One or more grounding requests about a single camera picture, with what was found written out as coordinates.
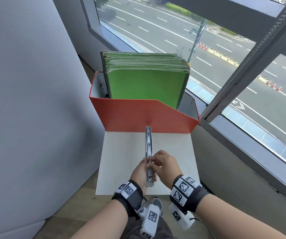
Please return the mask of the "person's right hand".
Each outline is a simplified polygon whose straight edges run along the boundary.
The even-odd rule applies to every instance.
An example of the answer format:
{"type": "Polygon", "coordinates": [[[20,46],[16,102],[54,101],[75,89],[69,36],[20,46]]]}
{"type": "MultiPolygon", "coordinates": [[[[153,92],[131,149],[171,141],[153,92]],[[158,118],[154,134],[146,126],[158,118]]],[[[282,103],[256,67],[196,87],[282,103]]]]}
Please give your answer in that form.
{"type": "Polygon", "coordinates": [[[157,172],[157,179],[159,178],[160,181],[171,190],[175,179],[183,175],[177,159],[164,150],[159,150],[148,159],[151,161],[150,164],[161,164],[161,171],[157,172]]]}

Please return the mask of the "silver metal stapler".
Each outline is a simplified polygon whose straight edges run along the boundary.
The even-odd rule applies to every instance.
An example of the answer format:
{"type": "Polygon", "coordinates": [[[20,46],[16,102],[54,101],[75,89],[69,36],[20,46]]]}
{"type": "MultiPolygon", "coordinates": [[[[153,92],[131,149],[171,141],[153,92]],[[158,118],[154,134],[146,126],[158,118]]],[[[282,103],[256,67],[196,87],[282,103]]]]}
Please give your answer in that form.
{"type": "MultiPolygon", "coordinates": [[[[149,164],[151,161],[148,158],[152,157],[152,155],[153,155],[151,127],[145,128],[145,148],[146,148],[145,157],[147,160],[147,164],[149,164]]],[[[147,187],[153,187],[154,186],[154,172],[152,169],[146,168],[145,185],[147,187]]]]}

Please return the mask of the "person's right forearm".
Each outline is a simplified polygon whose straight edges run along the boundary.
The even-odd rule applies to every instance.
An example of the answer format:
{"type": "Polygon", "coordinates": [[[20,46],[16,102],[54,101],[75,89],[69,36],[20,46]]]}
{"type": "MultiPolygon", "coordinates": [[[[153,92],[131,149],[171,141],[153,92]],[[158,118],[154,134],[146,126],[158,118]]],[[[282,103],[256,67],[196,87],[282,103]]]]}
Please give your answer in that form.
{"type": "Polygon", "coordinates": [[[212,194],[202,198],[196,215],[219,239],[286,239],[283,233],[212,194]]]}

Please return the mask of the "person's left forearm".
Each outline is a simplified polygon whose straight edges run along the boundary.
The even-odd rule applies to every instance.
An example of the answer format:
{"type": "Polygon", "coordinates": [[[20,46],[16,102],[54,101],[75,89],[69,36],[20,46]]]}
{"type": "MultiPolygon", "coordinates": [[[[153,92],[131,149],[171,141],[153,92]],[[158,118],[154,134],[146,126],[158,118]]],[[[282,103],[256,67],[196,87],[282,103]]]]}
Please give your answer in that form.
{"type": "Polygon", "coordinates": [[[127,222],[125,207],[113,199],[70,239],[120,239],[127,222]]]}

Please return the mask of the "black left wristband with markers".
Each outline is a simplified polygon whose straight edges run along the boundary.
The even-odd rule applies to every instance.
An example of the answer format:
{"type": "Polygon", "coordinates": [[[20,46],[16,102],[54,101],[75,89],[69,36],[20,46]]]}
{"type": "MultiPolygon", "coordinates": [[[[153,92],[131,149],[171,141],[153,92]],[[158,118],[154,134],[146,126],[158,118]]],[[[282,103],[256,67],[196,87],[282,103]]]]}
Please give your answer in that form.
{"type": "Polygon", "coordinates": [[[125,208],[128,217],[139,220],[138,213],[145,199],[140,186],[133,180],[122,183],[114,192],[112,200],[119,201],[125,208]]]}

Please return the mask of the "black wristband with markers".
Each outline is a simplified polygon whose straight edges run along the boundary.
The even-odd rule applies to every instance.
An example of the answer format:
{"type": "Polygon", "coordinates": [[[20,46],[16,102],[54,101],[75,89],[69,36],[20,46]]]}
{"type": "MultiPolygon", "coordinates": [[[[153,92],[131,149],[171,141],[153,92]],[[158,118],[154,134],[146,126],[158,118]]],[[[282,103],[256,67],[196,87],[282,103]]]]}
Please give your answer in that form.
{"type": "Polygon", "coordinates": [[[170,192],[170,201],[183,213],[194,213],[201,200],[210,194],[203,186],[188,175],[175,178],[170,192]]]}
{"type": "Polygon", "coordinates": [[[139,220],[138,213],[145,199],[140,186],[133,180],[122,183],[114,192],[112,200],[119,201],[125,208],[128,217],[139,220]]]}

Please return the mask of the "person's grey shoe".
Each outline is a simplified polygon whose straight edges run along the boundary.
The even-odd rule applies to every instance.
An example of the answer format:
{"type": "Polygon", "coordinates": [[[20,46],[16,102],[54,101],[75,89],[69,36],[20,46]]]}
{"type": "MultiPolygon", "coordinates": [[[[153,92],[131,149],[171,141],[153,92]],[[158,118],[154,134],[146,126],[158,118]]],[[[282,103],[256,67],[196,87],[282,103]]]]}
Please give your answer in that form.
{"type": "Polygon", "coordinates": [[[163,204],[161,199],[158,197],[152,197],[150,200],[150,204],[157,206],[160,209],[160,216],[164,218],[163,204]]]}

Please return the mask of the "orange file box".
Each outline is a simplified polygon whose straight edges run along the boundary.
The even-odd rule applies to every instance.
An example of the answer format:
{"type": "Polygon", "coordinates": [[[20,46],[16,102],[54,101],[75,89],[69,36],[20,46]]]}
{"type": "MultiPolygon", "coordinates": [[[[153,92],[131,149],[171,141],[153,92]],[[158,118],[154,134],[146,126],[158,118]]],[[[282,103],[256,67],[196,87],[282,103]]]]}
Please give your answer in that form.
{"type": "Polygon", "coordinates": [[[184,93],[182,113],[158,100],[110,99],[104,74],[95,72],[89,98],[107,132],[145,132],[151,127],[156,133],[191,133],[200,123],[195,99],[184,93]]]}

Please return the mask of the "person's dark grey shorts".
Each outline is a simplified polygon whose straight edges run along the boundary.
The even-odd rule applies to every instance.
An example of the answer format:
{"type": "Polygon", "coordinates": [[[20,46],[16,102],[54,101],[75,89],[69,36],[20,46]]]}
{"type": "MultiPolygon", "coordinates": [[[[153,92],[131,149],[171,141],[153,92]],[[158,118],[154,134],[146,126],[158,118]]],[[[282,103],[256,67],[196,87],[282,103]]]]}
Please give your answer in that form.
{"type": "MultiPolygon", "coordinates": [[[[140,227],[142,225],[142,220],[136,220],[135,217],[129,217],[125,229],[120,237],[120,239],[147,239],[140,234],[140,227]]],[[[164,221],[163,217],[159,217],[157,231],[153,239],[174,239],[173,233],[169,228],[168,224],[164,221]]]]}

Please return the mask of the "stack of green folders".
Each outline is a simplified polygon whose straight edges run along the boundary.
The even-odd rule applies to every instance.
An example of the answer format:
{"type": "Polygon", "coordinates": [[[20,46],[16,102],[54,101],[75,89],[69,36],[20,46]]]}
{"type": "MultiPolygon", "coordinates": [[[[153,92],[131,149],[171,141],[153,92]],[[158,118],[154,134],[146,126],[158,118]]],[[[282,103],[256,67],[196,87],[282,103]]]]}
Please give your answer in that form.
{"type": "Polygon", "coordinates": [[[179,109],[190,66],[176,53],[101,51],[107,98],[158,100],[179,109]]]}

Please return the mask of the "grey fabric partition panel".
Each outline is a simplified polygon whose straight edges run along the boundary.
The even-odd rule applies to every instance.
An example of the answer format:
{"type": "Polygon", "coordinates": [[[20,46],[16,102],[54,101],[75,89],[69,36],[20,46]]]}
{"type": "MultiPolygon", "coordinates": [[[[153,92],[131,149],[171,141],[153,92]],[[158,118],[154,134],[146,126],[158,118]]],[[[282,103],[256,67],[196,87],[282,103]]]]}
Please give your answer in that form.
{"type": "Polygon", "coordinates": [[[53,0],[0,0],[0,235],[42,223],[87,180],[89,88],[53,0]]]}

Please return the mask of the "row of yellow road barriers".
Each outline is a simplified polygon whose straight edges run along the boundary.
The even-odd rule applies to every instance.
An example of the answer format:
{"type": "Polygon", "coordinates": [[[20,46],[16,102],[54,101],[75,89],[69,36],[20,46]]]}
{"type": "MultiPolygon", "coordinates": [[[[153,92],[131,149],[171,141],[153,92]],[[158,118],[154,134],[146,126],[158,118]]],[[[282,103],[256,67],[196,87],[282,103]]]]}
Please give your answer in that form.
{"type": "Polygon", "coordinates": [[[236,62],[235,60],[229,58],[228,56],[225,56],[224,54],[222,54],[222,53],[220,53],[220,52],[218,52],[218,51],[216,51],[216,50],[213,50],[213,49],[211,49],[211,48],[206,48],[206,50],[207,50],[209,53],[211,53],[211,54],[213,54],[213,55],[219,57],[220,59],[222,59],[222,60],[228,62],[229,64],[231,64],[231,65],[233,65],[233,66],[235,66],[235,67],[239,67],[239,65],[240,65],[240,63],[236,62]]]}

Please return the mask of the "green street lamp pole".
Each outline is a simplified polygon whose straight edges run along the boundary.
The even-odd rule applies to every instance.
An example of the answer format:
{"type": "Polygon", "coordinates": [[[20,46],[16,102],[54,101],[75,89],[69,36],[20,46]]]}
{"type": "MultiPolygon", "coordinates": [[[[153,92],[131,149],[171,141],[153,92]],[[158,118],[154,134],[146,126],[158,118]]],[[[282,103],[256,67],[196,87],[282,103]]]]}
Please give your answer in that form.
{"type": "Polygon", "coordinates": [[[190,66],[190,61],[191,61],[191,58],[192,58],[192,55],[193,53],[195,52],[195,48],[197,47],[199,41],[200,41],[200,38],[201,38],[201,35],[202,35],[202,32],[206,26],[206,19],[205,18],[202,18],[201,19],[201,23],[199,25],[199,28],[198,29],[195,29],[195,28],[192,28],[189,33],[195,33],[196,34],[196,38],[195,38],[195,41],[193,43],[193,46],[192,48],[190,49],[190,54],[189,54],[189,57],[188,57],[188,60],[187,60],[187,63],[188,65],[190,66]]]}

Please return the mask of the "green roadside hedge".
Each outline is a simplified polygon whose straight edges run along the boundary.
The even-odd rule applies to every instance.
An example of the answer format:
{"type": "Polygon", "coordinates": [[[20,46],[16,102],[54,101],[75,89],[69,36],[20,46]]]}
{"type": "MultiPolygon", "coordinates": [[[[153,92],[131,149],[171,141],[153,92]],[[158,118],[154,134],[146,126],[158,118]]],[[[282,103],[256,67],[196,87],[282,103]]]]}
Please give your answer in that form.
{"type": "MultiPolygon", "coordinates": [[[[188,17],[190,19],[193,19],[194,21],[197,21],[197,22],[201,22],[201,20],[203,19],[203,17],[201,17],[201,16],[199,16],[197,14],[194,14],[193,12],[190,12],[190,11],[180,7],[180,6],[177,6],[175,4],[169,3],[169,2],[165,3],[164,8],[166,8],[168,10],[171,10],[173,12],[179,13],[179,14],[181,14],[183,16],[186,16],[186,17],[188,17]]],[[[219,30],[221,30],[221,31],[223,31],[225,33],[228,33],[228,34],[230,34],[230,35],[232,35],[234,37],[236,37],[236,36],[240,37],[240,35],[238,35],[236,32],[233,32],[233,31],[231,31],[231,30],[229,30],[229,29],[227,29],[225,27],[221,27],[218,24],[216,24],[216,23],[214,23],[214,22],[212,22],[210,20],[205,19],[205,21],[206,21],[206,24],[208,24],[208,25],[210,25],[212,27],[218,28],[219,30]]]]}

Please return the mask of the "dark grey window frame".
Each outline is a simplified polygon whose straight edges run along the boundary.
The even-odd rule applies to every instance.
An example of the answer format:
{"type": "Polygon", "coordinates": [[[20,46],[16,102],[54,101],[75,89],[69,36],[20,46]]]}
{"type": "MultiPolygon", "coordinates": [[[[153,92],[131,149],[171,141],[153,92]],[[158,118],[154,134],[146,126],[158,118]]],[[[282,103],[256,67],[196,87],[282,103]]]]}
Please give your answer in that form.
{"type": "Polygon", "coordinates": [[[286,5],[273,0],[80,2],[90,34],[115,51],[176,53],[187,61],[196,38],[189,31],[200,22],[164,8],[167,2],[240,35],[206,24],[190,61],[186,92],[196,98],[199,125],[286,197],[286,5]]]}

